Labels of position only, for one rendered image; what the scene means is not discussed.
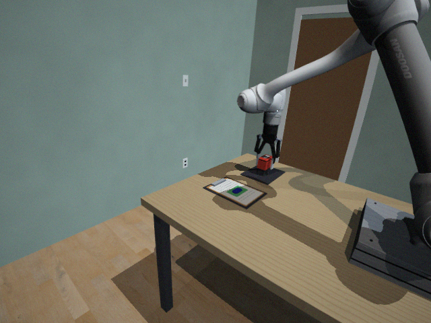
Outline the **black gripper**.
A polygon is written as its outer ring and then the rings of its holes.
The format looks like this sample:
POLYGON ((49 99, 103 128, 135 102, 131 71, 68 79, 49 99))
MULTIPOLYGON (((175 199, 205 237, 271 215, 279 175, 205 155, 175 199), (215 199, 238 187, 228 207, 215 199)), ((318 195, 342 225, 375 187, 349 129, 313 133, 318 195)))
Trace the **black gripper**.
POLYGON ((271 152, 272 152, 272 160, 271 160, 271 167, 270 170, 273 169, 274 163, 275 163, 275 159, 279 157, 279 153, 280 153, 280 143, 281 143, 281 139, 277 138, 277 129, 278 129, 278 125, 273 126, 273 125, 268 125, 268 124, 264 124, 263 126, 263 134, 262 135, 257 135, 257 142, 255 145, 255 152, 257 152, 257 162, 256 165, 258 164, 258 159, 261 156, 261 151, 264 147, 264 145, 266 143, 270 144, 271 146, 271 152), (270 135, 268 135, 270 134, 270 135), (263 138, 263 142, 259 148, 259 144, 261 141, 261 138, 263 138), (274 141, 276 140, 276 152, 275 152, 275 143, 274 141))

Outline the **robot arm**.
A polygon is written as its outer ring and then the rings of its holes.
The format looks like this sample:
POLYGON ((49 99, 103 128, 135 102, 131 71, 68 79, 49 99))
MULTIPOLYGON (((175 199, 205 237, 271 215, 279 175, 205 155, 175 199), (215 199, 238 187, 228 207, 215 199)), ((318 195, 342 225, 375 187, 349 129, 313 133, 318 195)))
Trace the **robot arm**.
POLYGON ((286 88, 335 69, 377 49, 395 97, 416 172, 409 182, 414 219, 404 217, 410 243, 431 251, 431 60, 417 23, 428 0, 347 0, 357 29, 328 55, 273 81, 242 91, 239 108, 262 113, 263 123, 279 125, 286 88))

